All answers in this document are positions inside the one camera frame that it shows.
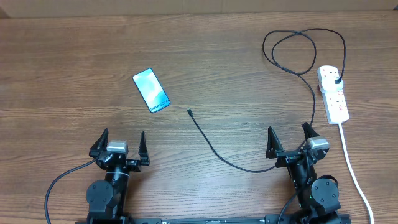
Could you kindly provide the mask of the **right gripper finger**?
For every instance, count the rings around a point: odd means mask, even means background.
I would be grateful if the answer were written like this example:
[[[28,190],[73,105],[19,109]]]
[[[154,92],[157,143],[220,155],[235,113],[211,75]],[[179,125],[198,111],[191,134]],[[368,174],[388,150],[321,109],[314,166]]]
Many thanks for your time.
[[[284,148],[277,137],[274,128],[269,126],[267,129],[267,149],[266,157],[268,159],[275,159],[278,157],[279,153],[284,152]]]
[[[304,135],[305,135],[305,140],[308,141],[312,137],[319,137],[320,135],[312,128],[312,126],[308,123],[305,122],[302,125]]]

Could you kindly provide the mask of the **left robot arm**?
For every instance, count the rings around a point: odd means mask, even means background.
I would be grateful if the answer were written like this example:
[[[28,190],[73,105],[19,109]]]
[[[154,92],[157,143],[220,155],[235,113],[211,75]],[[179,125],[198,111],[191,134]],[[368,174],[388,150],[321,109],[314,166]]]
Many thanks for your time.
[[[145,132],[141,132],[139,158],[128,158],[126,141],[108,140],[105,129],[101,137],[91,146],[89,156],[96,165],[106,171],[103,180],[93,182],[86,191],[89,204],[87,223],[134,223],[133,217],[124,211],[127,188],[131,172],[141,171],[150,164]]]

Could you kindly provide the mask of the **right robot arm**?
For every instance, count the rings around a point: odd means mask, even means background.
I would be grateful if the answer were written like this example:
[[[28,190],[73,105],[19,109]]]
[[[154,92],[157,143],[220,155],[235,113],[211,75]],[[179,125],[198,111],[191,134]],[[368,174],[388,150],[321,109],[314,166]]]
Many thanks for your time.
[[[341,223],[337,212],[341,208],[338,181],[331,175],[317,176],[314,168],[318,161],[324,159],[330,144],[308,123],[302,127],[305,144],[293,151],[285,151],[274,129],[268,127],[266,157],[276,160],[276,168],[288,170],[295,189],[276,222]]]

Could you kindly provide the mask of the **Samsung Galaxy smartphone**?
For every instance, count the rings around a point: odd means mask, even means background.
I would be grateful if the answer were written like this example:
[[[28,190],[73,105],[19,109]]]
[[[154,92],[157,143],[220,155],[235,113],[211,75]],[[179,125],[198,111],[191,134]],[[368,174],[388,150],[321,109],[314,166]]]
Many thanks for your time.
[[[156,113],[171,105],[171,101],[153,69],[148,68],[133,75],[132,80],[151,113]]]

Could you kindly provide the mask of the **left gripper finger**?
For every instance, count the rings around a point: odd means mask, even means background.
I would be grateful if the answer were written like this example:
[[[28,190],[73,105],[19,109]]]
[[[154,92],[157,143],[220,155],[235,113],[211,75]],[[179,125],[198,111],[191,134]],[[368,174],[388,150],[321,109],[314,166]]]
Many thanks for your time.
[[[141,139],[139,143],[139,163],[142,166],[149,166],[150,165],[150,159],[149,159],[149,154],[147,151],[147,146],[146,146],[146,138],[145,138],[145,132],[141,132]]]
[[[108,145],[109,130],[106,128],[100,138],[91,146],[89,151],[90,157],[98,157],[102,151],[106,150]]]

